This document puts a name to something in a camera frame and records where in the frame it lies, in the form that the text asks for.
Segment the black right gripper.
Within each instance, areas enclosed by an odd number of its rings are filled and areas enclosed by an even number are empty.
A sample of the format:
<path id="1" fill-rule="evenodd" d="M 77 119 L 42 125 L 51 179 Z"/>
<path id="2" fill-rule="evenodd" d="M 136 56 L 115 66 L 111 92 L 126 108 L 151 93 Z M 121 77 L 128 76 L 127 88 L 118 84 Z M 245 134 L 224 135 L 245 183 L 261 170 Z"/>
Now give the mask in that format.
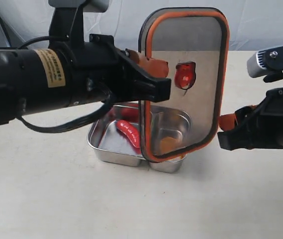
<path id="1" fill-rule="evenodd" d="M 283 80 L 283 71 L 269 73 L 265 83 Z M 259 106 L 244 106 L 219 117 L 217 134 L 222 149 L 283 149 L 283 87 L 268 90 Z"/>

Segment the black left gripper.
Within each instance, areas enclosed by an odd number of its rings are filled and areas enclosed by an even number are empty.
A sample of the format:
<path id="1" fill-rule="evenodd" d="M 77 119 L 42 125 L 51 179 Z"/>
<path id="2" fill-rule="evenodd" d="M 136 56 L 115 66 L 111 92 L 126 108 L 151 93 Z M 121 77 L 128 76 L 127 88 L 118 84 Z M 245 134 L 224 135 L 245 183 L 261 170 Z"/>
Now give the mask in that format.
<path id="1" fill-rule="evenodd" d="M 107 34 L 90 34 L 85 41 L 78 33 L 64 38 L 64 61 L 68 107 L 101 101 L 114 96 L 115 103 L 170 98 L 172 80 L 168 62 L 114 44 Z"/>

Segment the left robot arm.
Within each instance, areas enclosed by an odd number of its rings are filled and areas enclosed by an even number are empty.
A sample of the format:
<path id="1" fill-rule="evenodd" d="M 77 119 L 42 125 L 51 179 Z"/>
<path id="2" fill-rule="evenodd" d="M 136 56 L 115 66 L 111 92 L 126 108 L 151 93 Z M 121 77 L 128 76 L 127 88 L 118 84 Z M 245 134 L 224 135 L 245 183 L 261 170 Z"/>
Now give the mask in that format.
<path id="1" fill-rule="evenodd" d="M 0 49 L 0 126 L 26 115 L 102 102 L 93 113 L 51 127 L 27 128 L 63 133 L 105 116 L 116 103 L 163 102 L 170 98 L 168 65 L 114 46 L 110 35 L 89 42 L 49 36 L 47 49 Z"/>

